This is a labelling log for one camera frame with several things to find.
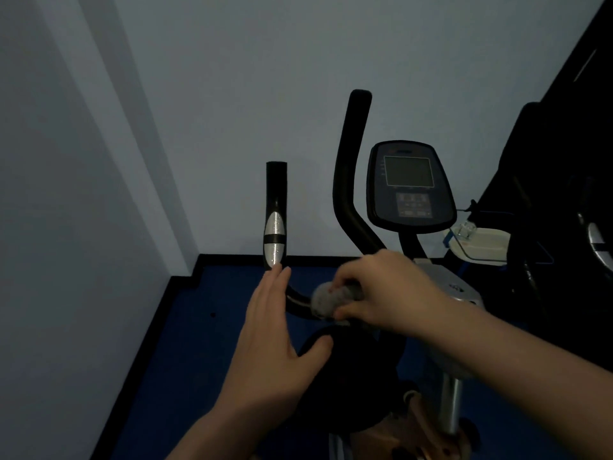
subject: hand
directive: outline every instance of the hand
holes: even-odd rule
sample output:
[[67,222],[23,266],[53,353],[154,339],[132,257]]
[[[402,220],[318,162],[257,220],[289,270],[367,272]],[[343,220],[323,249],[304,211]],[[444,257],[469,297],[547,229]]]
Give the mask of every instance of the hand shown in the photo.
[[275,265],[264,273],[247,307],[245,324],[221,394],[213,409],[249,413],[268,431],[288,418],[332,352],[332,338],[321,337],[301,357],[287,332],[285,289],[291,270]]
[[332,289],[347,280],[359,281],[365,298],[336,309],[335,320],[359,318],[415,337],[423,337],[452,300],[410,259],[385,249],[342,265]]

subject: right hand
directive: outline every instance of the right hand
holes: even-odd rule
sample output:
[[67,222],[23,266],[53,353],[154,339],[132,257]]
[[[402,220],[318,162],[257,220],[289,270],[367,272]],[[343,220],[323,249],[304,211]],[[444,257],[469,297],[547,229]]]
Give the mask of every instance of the right hand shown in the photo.
[[404,335],[425,337],[452,301],[415,263],[391,250],[345,263],[331,289],[348,280],[359,281],[364,300],[336,309],[335,320],[358,318]]

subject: blue floor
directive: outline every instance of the blue floor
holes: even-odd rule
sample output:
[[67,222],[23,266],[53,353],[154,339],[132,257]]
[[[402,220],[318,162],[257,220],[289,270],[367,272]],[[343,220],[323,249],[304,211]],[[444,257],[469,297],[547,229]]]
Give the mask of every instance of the blue floor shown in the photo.
[[[334,272],[334,268],[295,267],[291,284],[309,295],[317,285],[331,280]],[[249,297],[262,273],[263,268],[256,266],[208,266],[197,289],[179,293],[113,460],[164,459],[194,421],[210,410],[230,364]],[[297,349],[315,330],[326,326],[290,315],[287,320]],[[398,376],[418,379],[423,363],[420,343],[409,340]],[[477,460],[572,458],[479,381],[465,384],[463,416],[481,433],[483,448],[474,455]]]

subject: left hand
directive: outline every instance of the left hand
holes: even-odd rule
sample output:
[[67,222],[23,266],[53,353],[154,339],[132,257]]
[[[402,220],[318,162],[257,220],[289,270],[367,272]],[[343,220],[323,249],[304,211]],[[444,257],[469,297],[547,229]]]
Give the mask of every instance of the left hand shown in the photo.
[[247,307],[234,357],[215,403],[218,413],[248,413],[268,431],[294,412],[332,352],[332,338],[322,336],[299,357],[285,318],[285,289],[291,270],[276,264],[264,273]]

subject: white wall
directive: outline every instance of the white wall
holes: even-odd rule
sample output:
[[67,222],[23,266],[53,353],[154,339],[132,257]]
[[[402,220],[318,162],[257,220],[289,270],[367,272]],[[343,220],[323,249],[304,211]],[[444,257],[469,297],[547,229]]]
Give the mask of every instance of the white wall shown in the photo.
[[0,458],[85,459],[169,272],[33,0],[0,42]]
[[281,159],[295,255],[357,253],[331,199],[351,89],[374,94],[358,211],[370,148],[395,138],[433,145],[465,207],[601,2],[116,0],[199,251],[261,252],[264,163]]

